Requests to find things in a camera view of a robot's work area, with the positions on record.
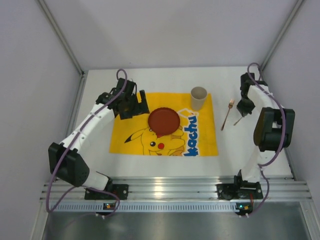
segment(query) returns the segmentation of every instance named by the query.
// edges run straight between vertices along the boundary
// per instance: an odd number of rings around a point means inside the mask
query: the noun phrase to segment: yellow towel
[[[117,116],[113,126],[110,153],[152,156],[218,155],[210,94],[199,111],[191,110],[189,93],[146,93],[146,100],[150,113],[162,107],[175,110],[180,116],[179,129],[171,135],[157,138],[148,126],[149,114],[124,120]]]

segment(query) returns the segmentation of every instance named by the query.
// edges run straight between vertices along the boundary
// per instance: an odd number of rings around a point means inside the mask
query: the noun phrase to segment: pikachu red cheek
[[[165,148],[165,145],[163,143],[158,144],[158,149],[164,149],[164,148]]]

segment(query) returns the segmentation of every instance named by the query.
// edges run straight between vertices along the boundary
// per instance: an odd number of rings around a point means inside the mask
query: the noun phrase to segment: black bracket
[[[255,74],[253,72],[250,72],[250,75],[253,79],[255,79]],[[248,98],[249,88],[250,86],[255,85],[255,83],[250,79],[247,72],[241,75],[240,80],[241,100],[236,105],[236,109],[238,109],[242,117],[245,117],[248,114],[252,114],[253,109],[256,107],[254,102]],[[256,82],[259,85],[268,86],[263,80],[256,80]]]
[[[108,182],[108,184],[106,185],[105,191],[117,195],[117,197],[120,200],[127,200],[128,194],[129,194],[129,185],[113,184],[111,180],[110,183]],[[85,191],[84,199],[85,200],[114,200],[115,198],[111,195],[90,190],[87,188]]]
[[[48,149],[49,153],[49,165],[50,172],[53,173],[58,161],[66,148],[63,143],[52,143]],[[69,150],[65,155],[56,176],[67,183],[72,184],[75,187],[82,186],[88,178],[90,169],[78,153],[78,150],[74,148]]]
[[[237,176],[233,177],[233,183],[217,184],[216,189],[220,200],[249,200],[250,195],[254,199],[264,198],[260,183],[243,181],[241,170]]]
[[[283,109],[285,115],[285,136],[283,148],[287,148],[291,143],[295,122],[295,111]],[[281,128],[273,128],[273,123],[277,123]],[[261,152],[276,151],[280,144],[282,134],[282,116],[279,109],[263,107],[256,123],[253,141]]]
[[[102,93],[97,100],[96,104],[106,104],[112,98],[115,97],[125,84],[125,80],[120,78],[116,87],[111,92]],[[114,116],[120,115],[120,119],[131,119],[134,116],[141,114],[149,114],[149,107],[147,103],[146,93],[144,90],[140,90],[141,101],[138,100],[137,96],[137,84],[133,81],[127,81],[124,91],[108,105],[108,109],[112,109]]]

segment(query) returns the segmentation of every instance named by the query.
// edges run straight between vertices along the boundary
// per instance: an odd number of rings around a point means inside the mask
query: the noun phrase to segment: pikachu ear
[[[141,130],[139,130],[139,131],[136,131],[134,134],[132,134],[130,137],[128,137],[128,138],[125,140],[124,143],[128,143],[128,142],[130,142],[130,141],[132,141],[132,140],[134,140],[134,139],[137,139],[138,137],[140,137],[140,136],[143,134],[144,131],[145,131],[144,129],[141,129]]]

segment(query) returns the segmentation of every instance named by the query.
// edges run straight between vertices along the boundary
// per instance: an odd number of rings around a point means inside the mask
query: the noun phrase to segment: cable
[[[261,72],[261,67],[258,63],[256,62],[252,62],[248,65],[247,67],[247,73],[248,73],[248,76],[249,78],[253,81],[253,83],[262,91],[264,92],[269,98],[271,98],[276,104],[277,106],[279,107],[279,110],[281,112],[281,118],[282,118],[282,131],[281,131],[281,138],[280,138],[280,143],[279,143],[279,147],[278,149],[276,150],[273,158],[271,158],[270,161],[264,163],[264,164],[258,164],[259,168],[260,168],[260,173],[262,175],[262,177],[264,178],[264,180],[266,181],[266,194],[264,195],[264,198],[262,199],[262,201],[260,202],[260,204],[258,205],[258,207],[256,209],[254,209],[248,216],[252,216],[253,214],[255,214],[262,206],[263,204],[265,203],[265,201],[267,200],[268,198],[268,195],[269,195],[269,191],[270,191],[270,183],[268,181],[268,179],[266,178],[264,172],[263,172],[263,167],[266,167],[266,166],[269,166],[270,164],[272,164],[276,158],[278,157],[278,155],[280,154],[282,148],[283,148],[283,145],[284,145],[284,141],[285,141],[285,135],[286,135],[286,115],[285,115],[285,111],[284,111],[284,108],[281,106],[281,104],[278,102],[277,99],[275,99],[275,97],[270,94],[269,92],[265,91],[258,83],[257,81],[251,76],[250,74],[250,67],[253,66],[253,65],[256,65],[258,67],[258,70],[259,70],[259,80],[262,78],[262,72]]]
[[[127,72],[120,68],[117,72],[116,72],[116,78],[117,80],[119,80],[119,73],[120,72],[123,72],[124,73],[124,76],[125,76],[125,79],[124,79],[124,84],[121,88],[121,90],[112,98],[110,99],[105,105],[103,105],[102,107],[100,107],[97,111],[94,112],[94,115],[100,113],[103,109],[105,109],[109,104],[111,104],[114,100],[116,100],[121,94],[122,92],[125,90],[126,88],[126,85],[127,85],[127,81],[128,81],[128,75],[127,75]],[[73,189],[75,189],[76,187],[73,186],[71,187],[70,189],[68,189],[61,197],[60,199],[57,201],[57,203],[53,206],[52,209],[50,209],[50,206],[49,206],[49,200],[50,200],[50,194],[51,194],[51,188],[52,188],[52,185],[53,185],[53,182],[56,178],[56,174],[58,172],[58,169],[62,163],[62,161],[64,160],[65,156],[67,155],[68,151],[70,150],[70,148],[72,147],[72,145],[76,142],[76,140],[78,139],[79,135],[80,135],[80,132],[83,131],[83,129],[86,127],[86,125],[91,121],[91,119],[94,117],[94,115],[91,115],[85,122],[84,124],[80,127],[79,129],[79,132],[76,133],[76,135],[74,136],[74,138],[72,139],[71,143],[69,144],[69,146],[65,149],[65,151],[63,152],[63,154],[61,155],[58,163],[56,164],[54,170],[53,170],[53,173],[51,175],[51,178],[50,178],[50,181],[49,181],[49,185],[48,185],[48,189],[47,189],[47,193],[46,193],[46,199],[45,199],[45,209],[48,213],[52,213],[56,208],[57,206],[59,205],[59,203],[62,201],[62,199],[70,192],[72,191]],[[118,205],[117,207],[114,208],[113,212],[110,215],[113,215],[115,213],[115,211],[118,209],[119,207],[119,204],[120,204],[120,200],[119,198],[117,198],[117,196],[111,192],[107,192],[107,191],[101,191],[101,190],[97,190],[95,188],[90,188],[91,190],[93,191],[96,191],[96,192],[99,192],[99,193],[104,193],[104,194],[108,194],[108,195],[111,195],[113,197],[115,197],[117,199],[117,202],[118,202]]]
[[[60,200],[59,200],[59,203],[60,203],[60,201],[63,199],[63,197],[64,197],[68,192],[70,192],[70,189],[69,189],[68,191],[66,191],[66,192],[62,195],[62,197],[61,197]],[[115,208],[114,208],[113,211],[112,211],[111,213],[109,213],[108,215],[102,216],[103,219],[105,219],[105,218],[110,218],[112,215],[114,215],[114,214],[116,213],[116,211],[118,210],[118,208],[119,208],[119,206],[120,206],[120,199],[119,199],[119,197],[118,197],[117,195],[115,195],[115,194],[113,194],[113,193],[111,193],[111,192],[108,192],[108,191],[98,190],[98,189],[95,189],[95,188],[93,188],[93,187],[88,187],[87,190],[95,191],[95,192],[102,193],[102,194],[107,194],[107,195],[110,195],[110,196],[112,196],[112,197],[114,197],[114,198],[116,199],[116,202],[115,202],[116,206],[115,206]],[[89,215],[96,215],[96,213],[95,213],[95,212],[87,212],[87,213],[81,214],[80,216],[77,216],[75,219],[71,220],[71,221],[68,222],[65,226],[63,226],[62,228],[60,228],[59,232],[61,232],[62,230],[66,229],[67,227],[69,227],[69,226],[72,225],[74,222],[78,221],[79,219],[81,219],[81,218],[83,218],[83,217],[86,217],[86,216],[89,216]]]
[[[264,172],[261,170],[261,175],[263,177],[263,179],[266,181],[266,193],[264,195],[264,198],[262,199],[262,201],[259,203],[259,205],[256,207],[256,209],[254,209],[250,214],[248,214],[248,216],[252,216],[253,214],[257,213],[257,211],[263,206],[263,204],[265,203],[265,201],[267,200],[268,196],[269,196],[269,191],[270,191],[270,183],[269,180],[266,178]]]
[[[250,193],[250,204],[252,205],[252,207],[254,206],[254,202],[255,202],[254,195]]]

